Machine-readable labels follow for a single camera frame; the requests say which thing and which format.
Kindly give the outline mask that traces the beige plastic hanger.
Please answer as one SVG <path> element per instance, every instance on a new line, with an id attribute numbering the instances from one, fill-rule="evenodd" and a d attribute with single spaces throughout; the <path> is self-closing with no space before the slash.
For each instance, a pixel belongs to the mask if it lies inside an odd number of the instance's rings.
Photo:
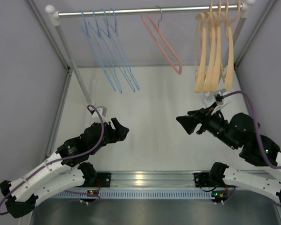
<path id="1" fill-rule="evenodd" d="M 239 0 L 236 1 L 237 4 L 237 14 L 235 18 L 229 19 L 228 10 L 224 14 L 224 31 L 225 37 L 228 41 L 228 60 L 227 63 L 224 63 L 226 66 L 223 67 L 222 71 L 222 80 L 224 83 L 224 89 L 226 91 L 231 91 L 233 86 L 233 64 L 234 64 L 234 38 L 232 33 L 232 24 L 237 21 L 240 11 L 241 11 L 241 2 Z"/>
<path id="2" fill-rule="evenodd" d="M 196 46 L 195 46 L 195 92 L 201 93 L 205 83 L 206 50 L 207 50 L 207 18 L 213 10 L 213 2 L 210 2 L 208 11 L 196 15 Z"/>
<path id="3" fill-rule="evenodd" d="M 220 20 L 220 24 L 219 24 L 219 26 L 218 26 L 218 31 L 220 32 L 220 34 L 218 34 L 218 42 L 220 42 L 220 43 L 221 43 L 221 30 L 220 30 L 220 25 L 221 25 L 221 23 L 222 23 L 223 21 L 224 21 L 224 19 Z M 222 63 L 221 63 L 221 45 L 220 45 L 220 47 L 218 48 L 217 53 L 219 53 L 219 58 L 216 59 L 216 63 L 218 64 L 219 70 L 216 70 L 216 71 L 218 71 L 218 72 L 217 72 L 217 74 L 216 74 L 215 83 L 214 83 L 215 92 L 216 92 L 217 89 L 218 89 L 218 82 L 219 82 L 219 77 L 220 77 L 220 70 L 221 70 L 221 66 L 222 66 Z"/>
<path id="4" fill-rule="evenodd" d="M 209 12 L 205 15 L 207 17 L 207 28 L 208 28 L 208 41 L 209 41 L 209 61 L 207 66 L 207 71 L 205 75 L 205 81 L 203 84 L 203 92 L 215 92 L 214 83 L 215 77 L 219 70 L 218 64 L 216 63 L 216 59 L 219 58 L 219 53 L 217 53 L 218 48 L 221 43 L 218 42 L 218 26 L 220 24 L 220 16 L 221 16 L 221 0 L 218 2 L 218 12 L 213 12 L 213 2 L 211 1 L 209 6 Z"/>

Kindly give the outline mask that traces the blue wire hanger two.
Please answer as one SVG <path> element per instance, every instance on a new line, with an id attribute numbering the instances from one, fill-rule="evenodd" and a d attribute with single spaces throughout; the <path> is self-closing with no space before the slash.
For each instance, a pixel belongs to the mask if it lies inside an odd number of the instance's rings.
<path id="1" fill-rule="evenodd" d="M 95 24 L 93 25 L 90 21 L 86 20 L 88 29 L 91 33 L 91 38 L 94 41 L 96 48 L 100 54 L 101 60 L 104 64 L 104 67 L 106 68 L 106 71 L 108 72 L 110 78 L 112 79 L 112 82 L 115 85 L 116 91 L 119 91 L 122 94 L 122 87 L 120 80 L 116 73 L 116 68 L 113 63 L 113 53 L 110 50 L 104 35 L 106 34 L 104 30 L 100 27 L 98 19 L 96 16 L 94 16 Z"/>

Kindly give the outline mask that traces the blue wire hanger one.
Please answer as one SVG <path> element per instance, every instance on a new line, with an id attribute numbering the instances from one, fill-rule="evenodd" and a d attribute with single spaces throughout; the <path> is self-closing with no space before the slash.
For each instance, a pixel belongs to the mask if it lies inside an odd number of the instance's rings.
<path id="1" fill-rule="evenodd" d="M 111 84 L 113 90 L 116 91 L 115 85 L 112 82 L 112 79 L 110 78 L 108 72 L 106 71 L 106 68 L 104 67 L 104 64 L 103 64 L 103 62 L 101 60 L 100 54 L 99 54 L 99 52 L 98 52 L 98 50 L 96 48 L 96 45 L 95 45 L 94 41 L 91 38 L 91 33 L 90 33 L 90 30 L 88 29 L 84 13 L 83 13 L 82 10 L 80 12 L 81 12 L 81 15 L 82 15 L 82 18 L 83 18 L 83 21 L 84 21 L 84 26 L 81 26 L 81 29 L 82 29 L 83 33 L 85 34 L 85 36 L 86 36 L 86 38 L 87 38 L 87 40 L 88 40 L 88 42 L 89 42 L 89 44 L 91 46 L 91 49 L 93 50 L 93 52 L 94 52 L 94 54 L 95 54 L 95 56 L 96 56 L 96 58 L 97 58 L 97 60 L 99 62 L 99 65 L 100 65 L 102 71 L 104 72 L 107 80 Z"/>

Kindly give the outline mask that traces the blue wire hanger four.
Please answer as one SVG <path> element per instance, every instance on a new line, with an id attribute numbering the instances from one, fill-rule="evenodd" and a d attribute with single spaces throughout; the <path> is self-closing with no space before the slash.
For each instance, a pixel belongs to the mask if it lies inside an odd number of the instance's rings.
<path id="1" fill-rule="evenodd" d="M 115 10 L 113 8 L 110 9 L 109 13 L 111 13 L 111 16 L 114 18 L 114 24 L 112 25 L 107 20 L 107 30 L 109 38 L 111 39 L 111 42 L 113 43 L 115 47 L 115 52 L 119 55 L 119 58 L 121 59 L 121 67 L 124 70 L 124 77 L 127 80 L 128 84 L 130 85 L 133 92 L 136 92 L 137 90 L 140 90 L 138 82 L 136 77 L 134 76 L 130 61 L 128 59 L 127 53 L 125 51 L 124 45 L 122 43 L 122 40 L 119 37 L 118 29 L 117 29 L 117 17 Z"/>

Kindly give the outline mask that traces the blue wire hanger three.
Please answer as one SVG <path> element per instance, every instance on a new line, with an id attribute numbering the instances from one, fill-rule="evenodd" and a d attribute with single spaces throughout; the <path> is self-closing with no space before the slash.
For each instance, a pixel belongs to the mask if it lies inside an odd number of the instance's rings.
<path id="1" fill-rule="evenodd" d="M 114 18 L 114 25 L 112 25 L 108 20 L 107 11 L 103 10 L 104 12 L 104 18 L 103 21 L 106 26 L 106 35 L 109 39 L 109 42 L 114 50 L 115 58 L 117 67 L 122 73 L 124 79 L 130 86 L 133 92 L 136 90 L 139 90 L 139 85 L 137 83 L 137 80 L 131 70 L 131 66 L 128 60 L 128 56 L 125 52 L 125 49 L 123 47 L 123 44 L 121 42 L 121 39 L 118 37 L 118 31 L 117 31 L 117 20 L 115 12 L 112 11 L 112 16 Z"/>

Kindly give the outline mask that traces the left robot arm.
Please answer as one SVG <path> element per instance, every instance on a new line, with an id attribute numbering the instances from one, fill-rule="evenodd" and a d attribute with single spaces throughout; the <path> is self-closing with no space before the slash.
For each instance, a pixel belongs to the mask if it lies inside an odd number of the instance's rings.
<path id="1" fill-rule="evenodd" d="M 102 147 L 124 141 L 129 129 L 116 118 L 110 122 L 94 122 L 78 137 L 68 139 L 49 158 L 32 171 L 13 181 L 0 183 L 6 197 L 7 212 L 20 218 L 43 201 L 74 187 L 91 187 L 97 172 L 88 162 Z"/>

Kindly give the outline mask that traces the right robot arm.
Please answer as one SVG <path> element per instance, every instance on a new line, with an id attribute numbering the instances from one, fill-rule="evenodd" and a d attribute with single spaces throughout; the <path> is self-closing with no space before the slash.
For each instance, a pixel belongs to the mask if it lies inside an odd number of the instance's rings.
<path id="1" fill-rule="evenodd" d="M 241 172 L 227 164 L 215 162 L 208 174 L 209 182 L 214 186 L 227 185 L 248 189 L 271 199 L 281 207 L 280 147 L 269 137 L 261 135 L 264 149 L 260 149 L 254 121 L 249 115 L 241 112 L 228 121 L 224 119 L 221 111 L 212 111 L 212 107 L 189 111 L 187 115 L 176 117 L 176 120 L 189 135 L 200 125 L 196 132 L 198 135 L 207 131 L 231 149 L 241 149 L 240 158 L 253 166 L 263 168 L 272 178 Z"/>

